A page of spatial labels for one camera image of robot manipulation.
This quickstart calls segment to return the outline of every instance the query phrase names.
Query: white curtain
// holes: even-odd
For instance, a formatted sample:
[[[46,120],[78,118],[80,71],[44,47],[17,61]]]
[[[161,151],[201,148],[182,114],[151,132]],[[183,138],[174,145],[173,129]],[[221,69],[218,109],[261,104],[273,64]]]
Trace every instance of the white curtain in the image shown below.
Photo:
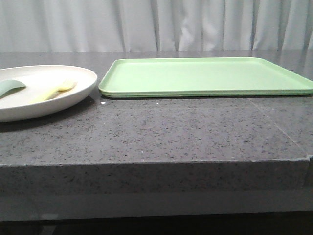
[[[0,52],[313,49],[313,0],[0,0]]]

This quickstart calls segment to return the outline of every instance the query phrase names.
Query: spoon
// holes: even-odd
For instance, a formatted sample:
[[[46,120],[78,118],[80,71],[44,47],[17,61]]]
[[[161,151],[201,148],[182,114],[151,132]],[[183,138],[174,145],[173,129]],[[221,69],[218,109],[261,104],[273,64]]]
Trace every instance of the spoon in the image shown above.
[[[24,88],[26,85],[23,82],[14,79],[8,79],[0,82],[0,98],[19,91],[17,88]]]
[[[75,86],[76,86],[76,82],[72,81],[71,79],[66,79],[58,86],[55,86],[51,88],[50,90],[48,90],[47,92],[40,94],[38,97],[33,99],[30,103],[33,104],[33,103],[38,103],[38,102],[55,98],[60,92],[69,91]]]

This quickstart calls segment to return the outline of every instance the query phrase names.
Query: yellow spoon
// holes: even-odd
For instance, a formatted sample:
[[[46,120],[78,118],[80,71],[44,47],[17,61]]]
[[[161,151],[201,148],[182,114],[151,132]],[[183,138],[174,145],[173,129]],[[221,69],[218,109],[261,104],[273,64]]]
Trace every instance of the yellow spoon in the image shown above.
[[[55,98],[60,92],[69,91],[73,87],[76,86],[76,82],[72,81],[71,79],[66,79],[60,85],[51,88],[50,90],[46,91],[43,94],[40,94],[38,97],[33,99],[30,104],[38,103],[42,101],[46,101],[52,98]]]

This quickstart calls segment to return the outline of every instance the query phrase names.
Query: speckled granite surface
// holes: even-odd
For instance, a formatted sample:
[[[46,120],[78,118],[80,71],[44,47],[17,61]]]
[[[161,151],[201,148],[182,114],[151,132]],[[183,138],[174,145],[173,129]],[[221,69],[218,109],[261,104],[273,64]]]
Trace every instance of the speckled granite surface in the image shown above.
[[[100,82],[120,58],[256,56],[313,79],[313,52],[2,53]],[[0,195],[296,189],[313,154],[313,98],[108,99],[0,124]]]

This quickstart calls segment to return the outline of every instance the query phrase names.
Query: plate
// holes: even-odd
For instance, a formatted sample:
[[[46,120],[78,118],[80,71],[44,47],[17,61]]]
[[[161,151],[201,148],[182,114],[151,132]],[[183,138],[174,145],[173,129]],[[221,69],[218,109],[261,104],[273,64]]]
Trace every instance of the plate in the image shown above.
[[[109,97],[308,95],[313,82],[254,57],[116,60],[99,84]]]
[[[76,86],[56,98],[29,104],[32,99],[66,78]],[[0,122],[37,118],[66,109],[84,98],[95,87],[97,75],[88,69],[65,65],[36,65],[0,70],[0,81],[16,79],[26,85],[21,91],[0,98]]]

